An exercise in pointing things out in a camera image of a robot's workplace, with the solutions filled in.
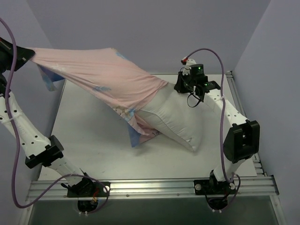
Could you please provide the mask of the white pillow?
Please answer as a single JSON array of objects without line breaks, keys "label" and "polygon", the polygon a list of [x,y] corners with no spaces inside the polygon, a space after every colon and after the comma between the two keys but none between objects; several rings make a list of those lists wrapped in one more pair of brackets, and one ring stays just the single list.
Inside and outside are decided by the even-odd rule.
[{"label": "white pillow", "polygon": [[204,103],[189,107],[187,98],[168,83],[135,116],[189,151],[215,147],[220,154],[220,115]]}]

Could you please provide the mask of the blue pink printed pillowcase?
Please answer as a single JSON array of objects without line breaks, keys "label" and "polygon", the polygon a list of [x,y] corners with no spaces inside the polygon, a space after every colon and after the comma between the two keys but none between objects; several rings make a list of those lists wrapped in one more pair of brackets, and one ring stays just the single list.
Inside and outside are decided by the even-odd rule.
[{"label": "blue pink printed pillowcase", "polygon": [[49,91],[68,80],[111,107],[128,126],[132,147],[160,132],[136,113],[164,86],[164,81],[139,68],[113,48],[61,50],[33,48],[31,59]]}]

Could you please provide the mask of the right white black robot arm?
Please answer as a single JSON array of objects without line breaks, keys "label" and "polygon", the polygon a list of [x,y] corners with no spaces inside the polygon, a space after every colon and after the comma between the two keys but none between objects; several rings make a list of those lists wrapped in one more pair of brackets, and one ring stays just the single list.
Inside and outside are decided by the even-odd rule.
[{"label": "right white black robot arm", "polygon": [[224,84],[210,81],[204,74],[203,65],[197,64],[178,72],[175,90],[194,98],[187,101],[189,107],[199,104],[208,106],[220,118],[219,141],[221,165],[210,175],[208,188],[217,194],[231,183],[236,171],[259,150],[260,125],[250,121],[233,106],[224,95]]}]

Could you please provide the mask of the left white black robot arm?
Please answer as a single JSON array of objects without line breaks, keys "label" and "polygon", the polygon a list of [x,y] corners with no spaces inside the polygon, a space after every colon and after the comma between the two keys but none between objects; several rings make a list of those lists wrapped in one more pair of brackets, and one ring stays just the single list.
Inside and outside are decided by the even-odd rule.
[{"label": "left white black robot arm", "polygon": [[[36,48],[29,49],[16,46],[4,39],[0,40],[0,72],[14,73],[29,60],[40,66],[47,75],[54,73],[64,76],[67,70],[63,64],[71,62],[71,50]],[[29,168],[37,165],[50,168],[63,176],[68,191],[77,195],[90,196],[94,193],[94,182],[80,168],[73,165],[63,155],[63,146],[55,136],[46,137],[30,122],[19,107],[10,89],[11,80],[0,77],[0,120],[15,136],[17,147],[23,148]]]}]

